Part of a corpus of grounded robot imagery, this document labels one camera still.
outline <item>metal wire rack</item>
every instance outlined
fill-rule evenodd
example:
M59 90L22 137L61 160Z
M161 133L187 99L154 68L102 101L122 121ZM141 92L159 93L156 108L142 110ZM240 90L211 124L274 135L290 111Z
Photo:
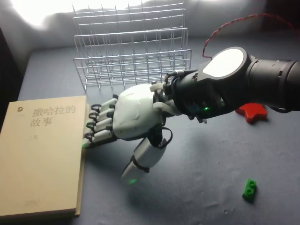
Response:
M173 69L190 68L183 2L150 0L107 10L99 1L93 7L85 1L80 9L77 2L74 42L79 58L74 63L85 90L91 85L162 81Z

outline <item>white robotic hand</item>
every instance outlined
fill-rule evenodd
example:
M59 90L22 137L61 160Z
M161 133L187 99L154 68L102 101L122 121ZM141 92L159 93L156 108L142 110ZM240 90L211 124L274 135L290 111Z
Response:
M123 139L143 140L125 167L122 181L136 183L162 157L167 141L162 137L166 116L180 115L172 100L163 96L163 84L140 84L101 104L92 105L82 146L91 148Z

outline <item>green fingertip light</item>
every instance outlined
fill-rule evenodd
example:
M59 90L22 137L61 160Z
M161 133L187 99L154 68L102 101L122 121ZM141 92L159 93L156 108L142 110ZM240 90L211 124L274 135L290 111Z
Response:
M137 179L132 179L129 181L129 184L135 184L137 182Z

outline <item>red star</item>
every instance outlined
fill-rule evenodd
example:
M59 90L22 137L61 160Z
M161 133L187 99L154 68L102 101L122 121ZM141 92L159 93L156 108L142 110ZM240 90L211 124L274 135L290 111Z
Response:
M267 119L268 112L263 105L257 103L244 104L235 110L238 114L244 115L248 123L254 123L257 120Z

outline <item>tabletop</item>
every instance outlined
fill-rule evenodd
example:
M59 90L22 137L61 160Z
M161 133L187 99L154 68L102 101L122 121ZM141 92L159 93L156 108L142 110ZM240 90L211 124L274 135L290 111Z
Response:
M201 57L205 40L189 39L192 69L206 61ZM299 42L290 33L220 37L209 43L206 53L232 46L260 58L300 59ZM74 47L35 51L19 100L83 95L73 64L77 56ZM122 85L88 87L86 94L95 104L123 90ZM88 150L80 217L47 224L299 224L300 114L267 110L268 120L254 125L236 112L207 124L184 115L169 118L172 142L151 172L129 187L120 176L139 140ZM242 198L248 178L257 181L253 204Z

